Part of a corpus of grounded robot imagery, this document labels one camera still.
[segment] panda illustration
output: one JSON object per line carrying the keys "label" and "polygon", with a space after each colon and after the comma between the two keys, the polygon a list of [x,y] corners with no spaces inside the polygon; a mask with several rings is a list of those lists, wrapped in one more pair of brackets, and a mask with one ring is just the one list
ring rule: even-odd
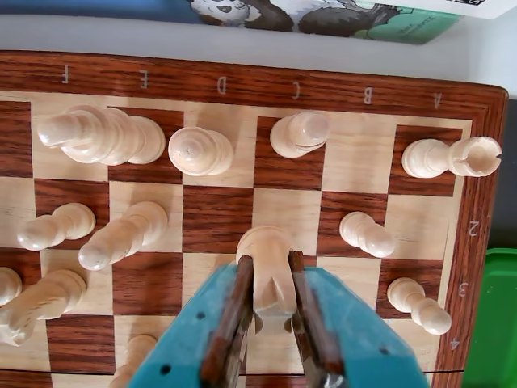
{"label": "panda illustration", "polygon": [[395,6],[353,0],[188,1],[206,24],[331,36],[353,36],[399,14]]}

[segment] white chess piece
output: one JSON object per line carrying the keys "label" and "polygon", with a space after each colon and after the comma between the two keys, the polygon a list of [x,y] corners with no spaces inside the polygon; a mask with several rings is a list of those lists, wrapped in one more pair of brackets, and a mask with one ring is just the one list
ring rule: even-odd
{"label": "white chess piece", "polygon": [[253,258],[253,311],[263,332],[280,333],[296,311],[296,293],[288,256],[289,236],[274,226],[259,226],[244,233],[237,246],[237,263]]}
{"label": "white chess piece", "polygon": [[395,250],[395,239],[366,213],[347,214],[339,224],[339,234],[346,243],[375,257],[386,257]]}
{"label": "white chess piece", "polygon": [[83,204],[62,205],[52,215],[40,216],[27,222],[18,232],[18,243],[29,251],[60,244],[67,238],[77,240],[89,234],[95,226],[95,215]]}
{"label": "white chess piece", "polygon": [[80,163],[146,164],[165,149],[165,135],[158,124],[115,108],[78,105],[43,120],[37,132],[44,145],[61,147]]}
{"label": "white chess piece", "polygon": [[86,283],[77,273],[65,269],[50,272],[0,307],[0,342],[23,344],[31,337],[36,320],[61,317],[85,292]]}
{"label": "white chess piece", "polygon": [[150,335],[137,335],[131,338],[126,348],[126,363],[116,370],[108,388],[126,388],[155,345],[156,339]]}
{"label": "white chess piece", "polygon": [[0,306],[12,301],[22,292],[22,280],[8,267],[0,267]]}
{"label": "white chess piece", "polygon": [[273,150],[284,158],[299,158],[322,147],[330,130],[330,120],[317,112],[302,112],[279,120],[271,130]]}
{"label": "white chess piece", "polygon": [[451,328],[449,313],[426,297],[423,287],[409,277],[398,278],[389,285],[388,300],[397,310],[411,313],[411,318],[431,334],[442,335]]}
{"label": "white chess piece", "polygon": [[501,153],[501,146],[491,137],[471,137],[451,146],[425,139],[404,150],[402,167],[414,178],[434,178],[447,170],[460,176],[487,176],[501,164]]}
{"label": "white chess piece", "polygon": [[200,127],[185,127],[169,140],[169,159],[187,175],[218,175],[233,161],[233,147],[222,134]]}
{"label": "white chess piece", "polygon": [[160,205],[139,202],[122,218],[110,221],[91,236],[79,251],[79,263],[90,271],[98,271],[121,261],[157,241],[163,236],[167,223],[167,213]]}

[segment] pawn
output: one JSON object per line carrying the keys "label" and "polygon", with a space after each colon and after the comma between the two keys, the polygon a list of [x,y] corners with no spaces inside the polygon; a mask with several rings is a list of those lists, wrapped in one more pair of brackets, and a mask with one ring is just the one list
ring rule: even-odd
{"label": "pawn", "polygon": [[126,348],[126,363],[116,370],[108,388],[126,388],[155,345],[156,339],[150,335],[137,335],[130,339]]}
{"label": "pawn", "polygon": [[154,121],[120,109],[79,105],[49,117],[37,128],[47,147],[61,147],[80,163],[151,163],[165,149],[165,135]]}
{"label": "pawn", "polygon": [[95,215],[83,204],[62,205],[52,215],[27,222],[18,232],[18,243],[29,251],[41,251],[60,244],[66,238],[77,240],[95,226]]}
{"label": "pawn", "polygon": [[126,213],[91,236],[79,251],[79,263],[90,271],[98,271],[142,247],[157,241],[167,227],[166,211],[154,202],[139,202]]}
{"label": "pawn", "polygon": [[38,319],[55,319],[72,310],[86,292],[75,272],[50,272],[0,307],[0,342],[19,346],[31,338]]}
{"label": "pawn", "polygon": [[487,176],[498,169],[501,153],[501,146],[491,137],[471,137],[451,146],[425,139],[404,150],[402,167],[414,178],[434,178],[447,170],[459,176]]}
{"label": "pawn", "polygon": [[12,301],[22,292],[22,280],[8,267],[0,267],[0,306]]}
{"label": "pawn", "polygon": [[411,313],[411,318],[425,331],[442,335],[452,325],[451,316],[438,302],[426,297],[423,287],[409,277],[400,277],[388,287],[388,300],[402,313]]}
{"label": "pawn", "polygon": [[307,111],[284,117],[271,130],[271,146],[284,158],[299,158],[322,147],[329,129],[330,121],[321,113]]}
{"label": "pawn", "polygon": [[185,127],[170,137],[169,158],[184,174],[218,175],[231,166],[233,147],[218,132],[200,127]]}
{"label": "pawn", "polygon": [[395,239],[366,213],[347,214],[339,224],[339,234],[346,243],[375,257],[386,257],[395,250]]}

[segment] wooden board border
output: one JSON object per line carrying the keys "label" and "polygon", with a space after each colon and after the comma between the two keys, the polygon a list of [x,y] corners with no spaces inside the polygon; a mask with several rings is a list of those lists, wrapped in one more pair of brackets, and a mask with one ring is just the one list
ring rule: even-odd
{"label": "wooden board border", "polygon": [[[0,90],[117,95],[265,107],[447,117],[502,143],[507,92],[466,82],[73,53],[0,53]],[[485,260],[497,173],[466,178],[438,371],[464,369]]]}

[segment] wooden chessboard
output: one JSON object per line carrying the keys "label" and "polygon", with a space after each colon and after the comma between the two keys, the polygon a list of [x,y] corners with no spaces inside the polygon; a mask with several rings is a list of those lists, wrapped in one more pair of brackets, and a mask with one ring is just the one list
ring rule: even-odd
{"label": "wooden chessboard", "polygon": [[[58,268],[82,274],[88,291],[63,317],[38,321],[19,348],[0,344],[0,386],[106,387],[128,339],[160,336],[215,267],[234,261],[252,226],[288,230],[307,265],[338,276],[414,349],[435,387],[459,387],[473,333],[496,174],[410,178],[401,155],[412,141],[490,136],[501,142],[507,94],[494,86],[65,53],[0,53],[0,266],[24,287]],[[156,162],[78,164],[44,147],[38,122],[76,104],[117,107],[156,121],[168,138],[185,125],[220,131],[235,148],[222,175],[191,177],[166,153]],[[300,110],[332,120],[326,146],[298,159],[270,146],[272,125]],[[58,205],[80,202],[105,226],[133,203],[169,214],[166,236],[99,272],[78,264],[88,238],[25,251],[17,228]],[[364,211],[397,249],[376,259],[348,246],[341,218]],[[387,301],[389,283],[419,281],[452,316],[427,334]],[[303,386],[296,343],[250,333],[242,387]]]}

